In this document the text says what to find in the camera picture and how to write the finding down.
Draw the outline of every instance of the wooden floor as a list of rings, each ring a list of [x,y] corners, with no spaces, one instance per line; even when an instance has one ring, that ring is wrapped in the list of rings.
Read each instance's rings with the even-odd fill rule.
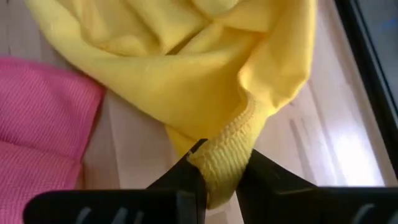
[[[71,67],[23,4],[0,0],[0,55]],[[331,0],[320,0],[312,76],[271,117],[256,149],[317,185],[396,185],[358,69]],[[80,187],[147,187],[176,161],[164,127],[110,91],[83,160]],[[236,197],[207,223],[242,223]]]

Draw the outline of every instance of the yellow fabric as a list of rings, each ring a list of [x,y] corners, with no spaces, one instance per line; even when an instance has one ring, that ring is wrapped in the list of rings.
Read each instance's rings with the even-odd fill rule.
[[[27,0],[50,43],[166,125],[227,201],[265,120],[310,71],[315,0]]]

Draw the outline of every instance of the microfiber cloth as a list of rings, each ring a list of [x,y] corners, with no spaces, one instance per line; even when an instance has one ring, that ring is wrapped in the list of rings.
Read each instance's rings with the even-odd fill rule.
[[[266,119],[306,82],[316,0],[26,0],[72,64],[163,122],[205,179],[232,196]]]
[[[0,223],[25,204],[72,189],[103,89],[82,75],[0,58]]]

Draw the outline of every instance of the pink cloth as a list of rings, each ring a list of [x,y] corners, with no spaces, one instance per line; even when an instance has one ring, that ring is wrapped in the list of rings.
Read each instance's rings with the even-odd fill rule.
[[[25,204],[72,189],[103,89],[82,75],[0,58],[0,224]]]

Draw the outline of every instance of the yellow shirt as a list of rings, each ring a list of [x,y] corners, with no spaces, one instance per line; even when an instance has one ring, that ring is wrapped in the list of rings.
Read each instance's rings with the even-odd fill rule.
[[[227,201],[266,119],[305,83],[316,0],[26,0],[72,64],[163,122]]]

